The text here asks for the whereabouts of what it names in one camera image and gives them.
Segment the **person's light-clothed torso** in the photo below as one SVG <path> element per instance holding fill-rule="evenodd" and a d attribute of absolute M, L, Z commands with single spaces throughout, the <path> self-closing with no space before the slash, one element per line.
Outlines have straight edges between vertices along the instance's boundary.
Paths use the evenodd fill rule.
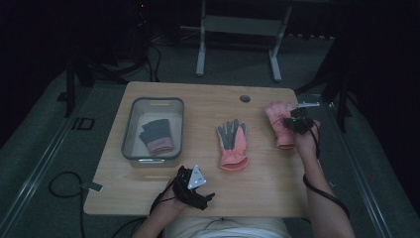
<path fill-rule="evenodd" d="M 163 231 L 163 238 L 291 238 L 281 218 L 181 217 Z"/>

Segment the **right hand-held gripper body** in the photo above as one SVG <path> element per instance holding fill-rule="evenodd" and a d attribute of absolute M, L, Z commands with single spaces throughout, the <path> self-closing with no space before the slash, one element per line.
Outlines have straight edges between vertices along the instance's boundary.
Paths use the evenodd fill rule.
<path fill-rule="evenodd" d="M 319 103 L 299 103 L 295 109 L 297 111 L 297 117 L 292 118 L 293 121 L 293 127 L 291 130 L 295 133 L 299 134 L 305 134 L 307 131 L 309 131 L 313 126 L 318 128 L 318 125 L 315 123 L 315 121 L 312 118 L 308 117 L 307 108 L 308 107 L 317 107 L 319 106 Z"/>

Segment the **grey knit glove pink cuff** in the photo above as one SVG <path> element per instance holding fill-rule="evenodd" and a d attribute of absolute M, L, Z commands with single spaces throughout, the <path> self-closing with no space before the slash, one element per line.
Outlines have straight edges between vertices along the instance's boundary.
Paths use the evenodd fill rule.
<path fill-rule="evenodd" d="M 149 122 L 143 126 L 144 131 L 152 131 L 158 133 L 168 133 L 170 136 L 170 125 L 167 119 L 158 119 L 152 122 Z"/>
<path fill-rule="evenodd" d="M 146 145 L 148 151 L 153 155 L 173 150 L 172 139 L 168 133 L 144 131 L 140 134 L 140 139 Z"/>

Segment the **black metal stand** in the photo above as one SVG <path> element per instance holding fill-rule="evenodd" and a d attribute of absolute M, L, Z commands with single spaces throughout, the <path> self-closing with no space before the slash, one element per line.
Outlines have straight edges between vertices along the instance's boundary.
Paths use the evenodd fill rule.
<path fill-rule="evenodd" d="M 132 65 L 122 69 L 109 69 L 102 63 L 93 60 L 81 52 L 68 53 L 65 57 L 65 92 L 58 96 L 58 101 L 66 103 L 65 118 L 68 118 L 75 108 L 75 78 L 78 77 L 82 85 L 91 87 L 95 80 L 90 72 L 94 69 L 117 83 L 127 84 L 128 80 L 122 77 L 123 74 L 139 69 L 144 60 L 135 61 Z"/>
<path fill-rule="evenodd" d="M 350 46 L 352 34 L 342 30 L 335 38 L 328 50 L 314 79 L 294 90 L 296 95 L 308 91 L 320 84 L 326 86 L 321 93 L 323 102 L 331 104 L 338 99 L 337 124 L 343 133 L 346 133 L 346 118 L 351 115 L 347 109 L 347 99 L 350 87 L 352 61 Z"/>

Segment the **pink ski glove with print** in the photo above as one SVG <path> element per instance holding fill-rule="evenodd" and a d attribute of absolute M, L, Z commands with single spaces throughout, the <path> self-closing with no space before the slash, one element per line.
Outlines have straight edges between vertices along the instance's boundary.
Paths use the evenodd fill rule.
<path fill-rule="evenodd" d="M 291 117 L 291 109 L 290 104 L 282 101 L 273 101 L 264 109 L 276 136 L 276 146 L 282 150 L 289 150 L 294 147 L 293 136 L 283 124 L 284 119 Z"/>

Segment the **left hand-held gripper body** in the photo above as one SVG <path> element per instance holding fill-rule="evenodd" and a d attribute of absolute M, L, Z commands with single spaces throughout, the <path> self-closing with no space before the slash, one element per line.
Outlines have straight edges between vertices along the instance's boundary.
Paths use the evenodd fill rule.
<path fill-rule="evenodd" d="M 200 202 L 207 200 L 196 189 L 205 183 L 206 179 L 198 166 L 194 166 L 192 169 L 181 166 L 173 180 L 172 189 L 177 199 L 198 208 Z"/>

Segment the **metal floor rail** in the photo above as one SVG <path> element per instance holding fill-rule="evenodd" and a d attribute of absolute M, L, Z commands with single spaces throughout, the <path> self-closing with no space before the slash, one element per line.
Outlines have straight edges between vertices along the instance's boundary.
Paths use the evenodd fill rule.
<path fill-rule="evenodd" d="M 51 84 L 0 149 L 0 238 L 8 238 L 19 221 L 91 89 L 76 88 L 70 113 L 57 99 L 62 91 Z"/>
<path fill-rule="evenodd" d="M 368 185 L 348 136 L 339 128 L 333 103 L 322 102 L 320 162 L 327 181 L 350 211 L 350 221 L 358 238 L 392 238 L 377 200 Z"/>

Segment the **small grey plug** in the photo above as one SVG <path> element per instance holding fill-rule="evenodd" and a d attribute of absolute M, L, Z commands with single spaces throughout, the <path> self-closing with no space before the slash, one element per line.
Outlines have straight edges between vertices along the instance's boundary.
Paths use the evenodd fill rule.
<path fill-rule="evenodd" d="M 84 190 L 93 190 L 96 192 L 101 192 L 103 189 L 103 186 L 101 184 L 98 184 L 96 182 L 84 182 L 81 187 Z"/>

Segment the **dark equipment with red light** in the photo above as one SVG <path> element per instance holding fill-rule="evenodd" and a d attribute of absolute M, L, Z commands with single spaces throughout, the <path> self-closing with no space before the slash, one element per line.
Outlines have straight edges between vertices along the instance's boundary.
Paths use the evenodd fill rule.
<path fill-rule="evenodd" d="M 135 64 L 144 64 L 148 57 L 153 33 L 152 0 L 134 1 L 134 39 L 131 53 Z"/>

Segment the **person's left hand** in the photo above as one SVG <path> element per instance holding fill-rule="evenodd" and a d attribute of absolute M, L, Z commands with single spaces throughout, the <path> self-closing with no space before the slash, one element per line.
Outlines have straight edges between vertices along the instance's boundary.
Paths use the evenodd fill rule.
<path fill-rule="evenodd" d="M 151 214 L 159 214 L 165 217 L 176 217 L 187 204 L 176 198 L 172 186 L 161 192 L 151 207 Z"/>

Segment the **person's right hand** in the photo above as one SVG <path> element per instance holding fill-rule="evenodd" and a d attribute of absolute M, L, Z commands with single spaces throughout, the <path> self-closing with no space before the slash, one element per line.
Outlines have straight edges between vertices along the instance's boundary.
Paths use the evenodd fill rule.
<path fill-rule="evenodd" d="M 295 148 L 302 160 L 319 158 L 319 127 L 320 122 L 314 121 L 314 125 L 305 134 L 294 135 Z"/>

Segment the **pink ski glove grey palm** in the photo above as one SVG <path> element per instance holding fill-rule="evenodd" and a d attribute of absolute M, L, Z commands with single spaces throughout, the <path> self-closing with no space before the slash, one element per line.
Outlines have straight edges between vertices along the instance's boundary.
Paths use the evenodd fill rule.
<path fill-rule="evenodd" d="M 228 172 L 244 169 L 249 163 L 246 124 L 238 119 L 227 121 L 217 127 L 217 134 L 221 150 L 220 168 Z"/>

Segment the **white metal stand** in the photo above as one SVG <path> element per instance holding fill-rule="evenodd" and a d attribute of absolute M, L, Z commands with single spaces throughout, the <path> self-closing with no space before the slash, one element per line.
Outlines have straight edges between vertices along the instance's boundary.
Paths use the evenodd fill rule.
<path fill-rule="evenodd" d="M 199 30 L 200 42 L 195 74 L 197 76 L 204 75 L 207 32 L 267 36 L 275 37 L 275 43 L 273 47 L 267 52 L 272 77 L 274 81 L 282 81 L 277 55 L 285 35 L 288 20 L 292 12 L 292 7 L 285 7 L 281 20 L 252 19 L 243 17 L 208 15 L 206 11 L 207 1 L 208 0 L 201 0 L 201 19 Z"/>

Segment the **grey plastic storage bin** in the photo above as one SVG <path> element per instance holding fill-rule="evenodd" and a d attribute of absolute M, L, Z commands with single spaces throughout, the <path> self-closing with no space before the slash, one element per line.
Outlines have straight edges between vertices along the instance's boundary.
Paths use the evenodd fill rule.
<path fill-rule="evenodd" d="M 184 102 L 177 97 L 139 97 L 131 106 L 121 152 L 133 167 L 175 167 L 182 152 Z M 173 150 L 153 155 L 140 139 L 143 126 L 167 119 Z"/>

